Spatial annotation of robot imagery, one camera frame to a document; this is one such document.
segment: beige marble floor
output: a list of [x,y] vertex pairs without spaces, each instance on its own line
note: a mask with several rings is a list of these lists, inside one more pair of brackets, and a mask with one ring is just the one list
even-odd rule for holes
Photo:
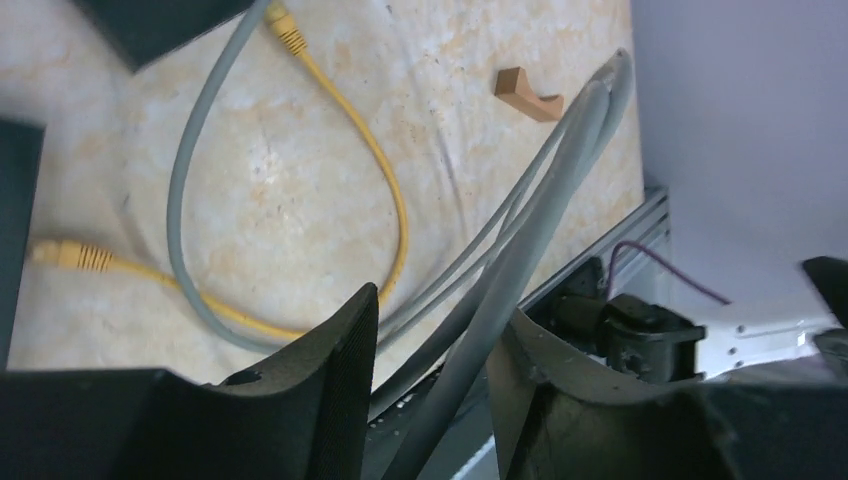
[[[550,131],[494,98],[496,71],[521,65],[541,93],[569,98],[615,48],[631,46],[627,0],[287,4],[316,60],[369,121],[406,194],[410,254],[383,314],[452,260]],[[171,162],[233,27],[131,76],[69,2],[0,2],[0,114],[47,125],[33,237],[92,241],[169,270]],[[534,282],[641,200],[631,105]],[[322,321],[363,282],[382,281],[397,235],[388,189],[357,132],[264,30],[212,109],[185,212],[196,281],[298,328]],[[448,308],[381,357],[375,380]],[[25,269],[12,368],[163,365],[214,382],[257,359],[209,333],[179,293],[147,280]]]

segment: small wooden piece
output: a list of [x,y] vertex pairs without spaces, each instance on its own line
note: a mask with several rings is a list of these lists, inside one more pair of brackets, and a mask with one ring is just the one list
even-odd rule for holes
[[495,96],[537,122],[555,122],[562,118],[562,95],[539,97],[530,88],[527,72],[521,67],[498,72]]

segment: wire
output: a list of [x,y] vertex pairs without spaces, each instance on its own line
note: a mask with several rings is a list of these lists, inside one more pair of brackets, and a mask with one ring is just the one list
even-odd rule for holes
[[[601,129],[601,133],[598,136],[597,143],[595,145],[594,152],[590,157],[590,163],[594,163],[600,157],[603,149],[606,147],[606,144],[609,142],[612,135],[615,133],[618,124],[621,122],[622,117],[624,116],[624,111],[627,107],[628,101],[630,99],[631,92],[633,90],[633,68],[632,61],[630,55],[624,50],[618,50],[604,65],[602,65],[590,78],[589,83],[593,81],[599,81],[604,83],[609,88],[609,109],[607,116],[604,119],[604,124]],[[584,95],[586,87],[584,87],[581,92],[577,95]],[[541,150],[539,151],[539,155],[534,158],[533,162],[531,162],[528,167],[528,171],[534,168],[536,164],[541,165],[542,161],[545,160],[545,155],[547,155],[550,150],[557,144],[560,138],[563,137],[566,128],[570,128],[569,125],[572,121],[572,118],[575,116],[577,102],[572,102],[571,105],[566,110],[565,115],[560,120],[560,122],[554,127],[551,135],[543,144]],[[522,180],[527,177],[527,172],[522,176]],[[516,190],[520,190],[522,185],[522,180],[519,180],[518,184],[513,188],[513,192]],[[508,196],[501,207],[505,209],[506,202],[510,200]],[[504,239],[508,240],[512,237],[514,230],[524,223],[526,216],[530,211],[535,207],[536,200],[531,197],[525,205],[524,209],[518,214],[515,218],[514,222],[511,222],[510,225],[501,232],[501,238],[499,238],[495,245],[493,245],[477,262],[472,265],[465,273],[460,276],[451,286],[449,286],[444,292],[442,292],[436,299],[430,302],[424,309],[416,314],[412,320],[410,320],[406,325],[402,328],[398,329],[396,332],[390,333],[387,335],[383,342],[378,345],[378,351],[387,348],[391,342],[396,340],[396,337],[404,334],[406,331],[411,329],[418,320],[423,318],[426,313],[428,313],[432,308],[435,308],[435,305],[438,304],[443,298],[453,292],[455,286],[458,286],[459,283],[462,283],[467,278],[470,278],[471,274],[476,268],[479,268],[487,261],[488,256],[492,254],[496,254],[499,251],[499,247],[497,246],[500,243],[504,242]],[[489,270],[493,269],[495,264],[493,263]],[[480,279],[475,283],[474,287],[465,294],[465,296],[459,301],[459,303],[454,307],[454,309],[450,312],[450,314],[445,318],[444,321],[436,328],[436,330],[424,341],[424,343],[404,362],[401,367],[394,372],[380,387],[378,387],[374,393],[371,395],[371,406],[369,409],[369,420],[375,418],[377,415],[385,411],[389,408],[398,398],[401,398],[406,391],[412,387],[415,382],[432,367],[436,362],[439,361],[441,356],[447,351],[447,349],[457,340],[457,338],[462,335],[462,332],[465,331],[469,322],[471,321],[471,316],[474,314],[474,311],[479,304],[479,299],[482,298],[482,291],[485,291],[487,285],[491,279],[487,277],[487,271],[484,271],[483,275],[481,275]]]
[[616,261],[618,260],[618,257],[620,256],[621,249],[624,248],[624,247],[629,247],[629,248],[638,250],[639,252],[647,255],[650,259],[657,262],[663,268],[668,270],[669,273],[671,273],[672,275],[674,275],[675,277],[680,279],[681,282],[685,283],[686,285],[689,285],[690,287],[692,287],[693,289],[697,290],[698,292],[704,294],[705,296],[712,298],[716,302],[718,302],[722,305],[730,305],[732,303],[724,295],[721,295],[720,293],[716,292],[715,290],[713,290],[709,287],[706,287],[701,283],[698,283],[697,281],[695,281],[695,279],[693,279],[689,275],[683,273],[679,268],[672,265],[671,262],[662,258],[657,252],[651,250],[650,248],[646,247],[645,245],[642,245],[640,243],[636,243],[636,242],[633,242],[633,241],[630,241],[630,240],[623,240],[621,242],[618,242],[615,245],[615,247],[613,247],[613,249],[612,249],[612,255],[610,257],[609,273],[607,274],[608,275],[607,276],[607,299],[609,299],[609,295],[612,295],[613,280],[615,280],[615,275],[617,273],[616,268],[615,268]]
[[[386,317],[386,319],[380,323],[380,327],[383,331],[387,331],[389,332],[389,334],[391,334],[393,331],[403,329],[405,325],[411,324],[409,327],[403,330],[407,331],[409,330],[409,328],[415,326],[418,322],[420,322],[420,320],[423,319],[423,315],[415,314],[416,310],[419,310],[422,307],[431,307],[432,309],[432,307],[438,305],[438,302],[435,304],[431,302],[431,304],[429,305],[425,305],[425,302],[434,293],[436,293],[439,288],[441,288],[445,283],[447,283],[448,280],[450,280],[450,278],[460,269],[460,267],[462,267],[463,263],[465,263],[469,258],[471,258],[471,255],[474,254],[477,248],[486,239],[486,236],[488,236],[489,233],[495,228],[495,226],[500,221],[501,217],[503,217],[504,214],[507,213],[507,210],[513,210],[514,208],[518,207],[518,205],[516,204],[520,204],[522,195],[530,186],[530,183],[533,181],[533,178],[535,178],[536,173],[542,166],[542,163],[544,163],[545,159],[548,158],[548,155],[550,155],[551,151],[557,145],[557,142],[565,132],[565,129],[568,127],[567,118],[570,118],[568,111],[566,111],[566,114],[563,115],[563,119],[560,120],[556,124],[556,126],[554,126],[554,129],[548,136],[548,139],[545,140],[545,143],[542,144],[542,147],[539,149],[539,152],[524,170],[524,173],[521,174],[521,177],[519,177],[518,181],[507,194],[506,198],[504,198],[504,200],[495,210],[495,213],[493,213],[489,220],[486,221],[486,224],[483,225],[483,228],[481,228],[477,235],[471,240],[471,242],[468,243],[462,253],[460,253],[456,257],[456,259],[441,273],[441,275],[439,275],[436,280],[434,280],[427,288],[425,288],[424,291],[421,292],[421,294],[416,296],[415,299],[407,302],[404,308]],[[502,247],[508,239],[504,240],[503,232],[499,235],[499,237],[500,238],[496,240],[495,245],[500,245],[500,247]],[[488,261],[492,257],[492,255],[498,253],[500,247],[495,248],[495,245],[493,245],[492,248],[490,248],[486,253],[484,253],[480,257],[481,259],[485,258],[483,263]],[[465,281],[470,279],[470,275],[463,276],[464,278],[462,280],[457,280],[447,287],[447,289],[445,290],[445,292],[447,293],[444,295],[440,295],[441,300],[450,296],[450,294],[452,294],[456,289],[458,289]]]
[[591,169],[595,142],[609,108],[609,91],[592,81],[576,102],[578,113],[539,188],[535,208],[492,268],[492,280],[468,326],[419,406],[384,479],[416,478],[500,337],[530,277],[553,238],[571,197]]
[[391,164],[389,164],[388,158],[386,158],[386,154],[383,153],[383,149],[380,148],[380,145],[377,143],[377,139],[374,138],[374,134],[371,133],[371,130],[368,128],[368,124],[365,123],[344,95],[339,92],[333,82],[327,78],[327,75],[321,71],[321,68],[315,63],[315,60],[309,54],[306,40],[304,40],[303,35],[301,35],[300,30],[294,21],[294,17],[282,4],[274,1],[265,10],[265,20],[268,23],[268,27],[274,32],[274,34],[277,35],[286,48],[288,48],[289,52],[303,63],[306,70],[312,74],[315,80],[324,88],[324,90],[327,91],[327,93],[330,94],[331,97],[333,97],[333,100],[335,100],[342,110],[344,110],[347,116],[350,117],[353,124],[356,125],[356,129],[359,130],[359,133],[365,140],[365,143],[368,144],[368,147],[373,152],[374,159],[377,160],[377,165],[379,165],[380,170],[383,171],[383,176],[386,178],[386,183],[389,186],[389,191],[392,194],[392,200],[394,201],[395,209],[397,210],[399,235],[397,253],[395,254],[392,268],[379,292],[379,304],[385,305],[389,295],[391,295],[397,285],[398,279],[400,278],[406,262],[407,252],[409,250],[409,220],[407,219],[406,203],[403,199],[403,194],[400,191],[400,185],[395,177],[395,173],[392,170]]
[[[374,152],[374,157],[386,177],[391,191],[392,198],[398,212],[398,227],[399,240],[398,249],[395,255],[392,268],[389,272],[388,279],[379,294],[379,303],[384,304],[389,294],[394,290],[397,280],[403,270],[406,254],[408,250],[409,227],[407,220],[406,207],[403,200],[403,195],[400,192],[400,187],[392,172],[391,166],[386,159],[374,135],[368,129],[368,126],[350,104],[347,99],[342,96],[333,83],[314,62],[312,57],[306,51],[306,41],[300,34],[300,31],[295,25],[294,18],[288,14],[282,5],[274,3],[271,5],[271,0],[256,0],[253,5],[247,10],[242,20],[239,22],[232,37],[224,47],[221,56],[212,67],[209,78],[203,85],[203,89],[198,96],[197,102],[189,115],[186,122],[183,136],[180,139],[180,146],[177,149],[177,156],[174,159],[174,167],[171,173],[171,184],[168,191],[168,207],[167,207],[167,237],[168,237],[168,255],[171,260],[171,268],[174,270],[174,277],[177,284],[185,294],[186,300],[197,313],[197,315],[222,338],[229,340],[243,348],[258,351],[261,353],[273,353],[279,346],[255,341],[230,331],[221,321],[215,316],[215,313],[210,309],[203,295],[195,287],[193,281],[185,266],[185,259],[182,251],[182,201],[185,191],[185,182],[188,176],[188,168],[191,163],[192,153],[197,144],[198,137],[206,121],[206,116],[215,100],[215,96],[223,84],[227,73],[235,62],[236,57],[241,52],[251,32],[256,28],[263,15],[267,14],[269,27],[278,35],[280,40],[286,45],[295,57],[297,57],[312,74],[313,77],[324,87],[333,99],[342,107],[351,120],[356,125],[357,129],[362,134],[365,142]],[[235,320],[241,323],[243,317],[238,317]]]
[[[170,275],[165,275],[146,265],[121,258],[104,248],[86,245],[72,240],[58,242],[53,240],[37,241],[30,249],[30,259],[41,265],[87,270],[96,273],[123,271],[148,278],[160,285],[180,290],[179,284]],[[211,295],[201,293],[200,296],[206,301],[209,308],[218,315],[265,335],[286,341],[294,340],[301,335],[301,332],[269,325],[246,313],[239,312]]]

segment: purple wire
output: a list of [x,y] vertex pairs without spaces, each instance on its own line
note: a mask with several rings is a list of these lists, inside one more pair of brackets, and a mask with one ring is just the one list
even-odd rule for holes
[[646,246],[644,246],[640,243],[636,243],[636,242],[633,242],[633,241],[630,241],[630,240],[622,240],[621,242],[618,242],[615,245],[615,247],[613,247],[613,249],[612,249],[612,258],[610,258],[610,268],[609,268],[609,274],[608,274],[608,277],[607,277],[607,296],[612,294],[612,282],[615,279],[615,273],[616,273],[615,272],[615,263],[616,263],[616,260],[618,259],[619,252],[623,247],[630,247],[630,248],[634,248],[636,250],[639,250],[640,252],[642,252],[645,255],[647,255],[648,257],[650,257],[653,261],[662,265],[663,268],[668,270],[669,273],[671,273],[675,277],[679,278],[680,281],[682,281],[686,285],[689,285],[690,287],[692,287],[695,290],[701,292],[702,294],[712,298],[713,300],[721,303],[722,305],[730,305],[731,302],[730,302],[730,300],[727,299],[727,297],[725,297],[725,296],[721,295],[720,293],[717,293],[716,291],[714,291],[710,288],[707,288],[707,287],[701,285],[700,283],[696,282],[695,280],[692,279],[692,277],[681,272],[680,269],[678,269],[677,267],[675,267],[674,265],[669,263],[668,260],[662,258],[657,252],[651,250],[650,248],[648,248],[648,247],[646,247]]

